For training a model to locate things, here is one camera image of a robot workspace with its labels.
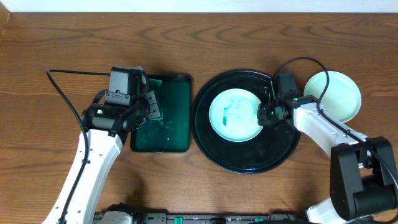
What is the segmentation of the green wavy sponge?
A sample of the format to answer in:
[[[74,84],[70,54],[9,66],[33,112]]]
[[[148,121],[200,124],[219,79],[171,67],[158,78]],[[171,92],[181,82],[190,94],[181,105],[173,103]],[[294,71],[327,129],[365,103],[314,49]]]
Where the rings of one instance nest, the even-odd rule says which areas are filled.
[[[162,119],[162,108],[160,105],[159,97],[157,96],[157,92],[162,84],[161,80],[150,79],[149,86],[149,118],[151,120],[160,120]]]

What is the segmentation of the white plate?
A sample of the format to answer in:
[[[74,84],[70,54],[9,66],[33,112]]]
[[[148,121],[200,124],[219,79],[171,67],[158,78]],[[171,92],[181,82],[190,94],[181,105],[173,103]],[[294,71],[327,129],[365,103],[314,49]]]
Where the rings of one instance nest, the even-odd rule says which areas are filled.
[[[331,115],[345,123],[353,119],[359,112],[362,97],[355,82],[341,72],[328,71],[329,86],[321,104]],[[304,88],[304,95],[319,98],[326,85],[326,73],[315,74]]]
[[[250,91],[232,88],[217,95],[208,112],[211,127],[231,142],[253,139],[261,131],[257,111],[260,99]]]

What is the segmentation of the white plate bottom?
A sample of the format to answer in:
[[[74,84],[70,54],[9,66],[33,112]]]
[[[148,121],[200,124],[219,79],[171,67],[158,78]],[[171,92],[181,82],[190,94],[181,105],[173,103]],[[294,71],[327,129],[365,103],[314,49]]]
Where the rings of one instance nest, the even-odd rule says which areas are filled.
[[[355,82],[341,72],[328,71],[329,86],[321,104],[331,115],[345,123],[353,119],[359,112],[362,97]],[[319,98],[326,85],[326,73],[315,74],[304,88],[304,95]]]

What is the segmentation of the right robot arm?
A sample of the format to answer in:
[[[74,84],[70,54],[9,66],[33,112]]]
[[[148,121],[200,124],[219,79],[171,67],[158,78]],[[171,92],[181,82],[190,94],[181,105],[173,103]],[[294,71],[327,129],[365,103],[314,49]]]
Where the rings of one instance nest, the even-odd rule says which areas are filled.
[[[397,208],[397,168],[391,143],[345,125],[314,96],[261,103],[261,126],[287,123],[330,157],[330,197],[306,211],[311,223],[373,223],[376,213]]]

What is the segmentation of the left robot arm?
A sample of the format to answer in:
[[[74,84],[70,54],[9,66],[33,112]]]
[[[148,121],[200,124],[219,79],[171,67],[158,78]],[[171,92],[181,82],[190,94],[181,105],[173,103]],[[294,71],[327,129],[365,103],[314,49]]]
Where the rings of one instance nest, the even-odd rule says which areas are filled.
[[[100,91],[83,112],[83,131],[66,181],[45,223],[92,223],[109,171],[127,134],[160,117],[154,91],[140,96]]]

